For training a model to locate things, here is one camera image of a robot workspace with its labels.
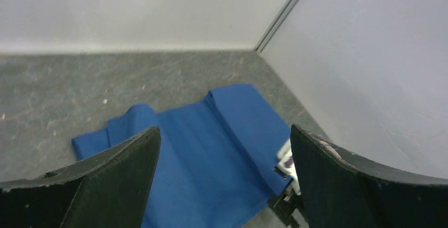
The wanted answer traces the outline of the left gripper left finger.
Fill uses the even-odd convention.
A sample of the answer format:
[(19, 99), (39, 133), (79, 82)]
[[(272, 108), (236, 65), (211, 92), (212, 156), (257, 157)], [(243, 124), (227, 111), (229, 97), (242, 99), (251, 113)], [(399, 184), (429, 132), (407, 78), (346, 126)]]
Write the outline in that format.
[(1, 227), (140, 227), (160, 153), (149, 127), (34, 179), (1, 183)]

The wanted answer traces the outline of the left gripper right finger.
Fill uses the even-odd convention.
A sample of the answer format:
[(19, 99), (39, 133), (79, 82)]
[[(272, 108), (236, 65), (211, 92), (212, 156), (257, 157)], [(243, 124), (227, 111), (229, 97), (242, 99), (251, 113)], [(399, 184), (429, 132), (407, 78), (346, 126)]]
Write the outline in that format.
[(392, 168), (297, 125), (291, 148), (310, 227), (447, 227), (447, 180)]

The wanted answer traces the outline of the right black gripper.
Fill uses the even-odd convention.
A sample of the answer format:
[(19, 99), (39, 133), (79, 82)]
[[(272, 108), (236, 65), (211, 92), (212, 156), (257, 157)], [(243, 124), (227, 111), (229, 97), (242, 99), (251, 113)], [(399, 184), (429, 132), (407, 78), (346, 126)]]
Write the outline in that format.
[(271, 196), (267, 205), (286, 227), (301, 227), (293, 213), (296, 210), (304, 213), (303, 197), (292, 189), (284, 188), (279, 195)]

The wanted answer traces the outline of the blue surgical drape cloth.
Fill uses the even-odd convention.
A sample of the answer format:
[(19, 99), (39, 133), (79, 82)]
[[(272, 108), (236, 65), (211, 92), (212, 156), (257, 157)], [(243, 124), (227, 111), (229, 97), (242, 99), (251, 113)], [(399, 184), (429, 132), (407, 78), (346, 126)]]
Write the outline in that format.
[(150, 126), (160, 128), (161, 150), (143, 227), (241, 227), (287, 184), (273, 169), (290, 129), (250, 84), (159, 113), (135, 104), (74, 137), (74, 153), (88, 158)]

